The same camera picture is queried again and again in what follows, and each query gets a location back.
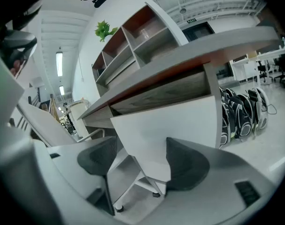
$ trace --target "backpack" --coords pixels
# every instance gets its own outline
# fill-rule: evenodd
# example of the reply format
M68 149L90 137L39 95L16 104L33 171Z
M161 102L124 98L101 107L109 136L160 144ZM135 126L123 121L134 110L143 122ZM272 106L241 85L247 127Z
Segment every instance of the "backpack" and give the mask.
M254 131L264 129L268 124L269 99L266 93L258 87L254 90L249 90L248 93L255 112Z
M223 109L223 125L222 125L222 136L221 146L229 143L231 138L235 136L235 113L231 106L228 104L228 99L223 98L222 109Z
M229 104L235 113L235 138L248 136L252 130L252 123L244 103L239 96L230 97L229 100Z
M250 118L250 121L251 121L251 125L252 125L252 129L254 128L254 124L255 124L255 108L254 108L254 105L251 101L251 99L247 96L247 95L244 95L244 94L238 94L240 100L243 102L243 106Z
M236 96L236 93L230 88L226 88L225 91L228 93L229 97Z

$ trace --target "ceiling light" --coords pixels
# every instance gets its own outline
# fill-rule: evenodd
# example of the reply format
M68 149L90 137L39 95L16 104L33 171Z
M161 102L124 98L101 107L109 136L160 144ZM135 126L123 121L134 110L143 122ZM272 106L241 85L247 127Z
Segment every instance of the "ceiling light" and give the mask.
M60 86L59 89L60 89L61 95L64 95L65 93L64 93L64 88L63 88L63 86Z
M186 11L187 11L186 8L182 8L182 9L180 10L180 13L181 13L181 14L184 14L184 13L186 13Z
M56 53L56 64L57 64L57 74L58 74L58 77L63 76L63 72L62 72L62 58L63 58L63 53L62 52L57 52Z

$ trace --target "chair caster wheel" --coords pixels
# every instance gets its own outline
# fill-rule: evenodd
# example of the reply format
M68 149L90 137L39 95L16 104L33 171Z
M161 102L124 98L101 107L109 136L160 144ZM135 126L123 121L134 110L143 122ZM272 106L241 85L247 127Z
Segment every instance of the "chair caster wheel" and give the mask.
M160 197L159 193L153 193L153 197Z
M123 212L123 206L122 206L121 209L116 209L116 208L115 208L115 210L116 210L116 212Z

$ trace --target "cable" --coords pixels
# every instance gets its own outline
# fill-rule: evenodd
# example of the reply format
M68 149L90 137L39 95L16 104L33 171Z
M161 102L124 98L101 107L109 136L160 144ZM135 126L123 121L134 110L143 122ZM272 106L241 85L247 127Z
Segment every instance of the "cable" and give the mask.
M272 106L275 109L276 112L275 113L269 113L269 111L268 111L268 107L269 106ZM277 109L275 108L275 106L273 104L270 104L270 105L267 106L267 109L265 111L262 110L262 112L268 112L269 115L276 115L277 114Z
M80 60L80 54L78 53L78 47L77 47L77 57L78 57L79 65L80 65L81 75L82 75L82 78L83 78L82 67L81 67L81 60Z

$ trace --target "black vent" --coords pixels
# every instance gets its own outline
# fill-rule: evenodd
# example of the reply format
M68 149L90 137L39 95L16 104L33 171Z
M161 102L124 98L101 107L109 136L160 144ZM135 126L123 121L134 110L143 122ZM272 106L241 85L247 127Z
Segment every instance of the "black vent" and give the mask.
M247 207L251 206L260 198L258 192L249 181L237 182L235 183L235 186Z

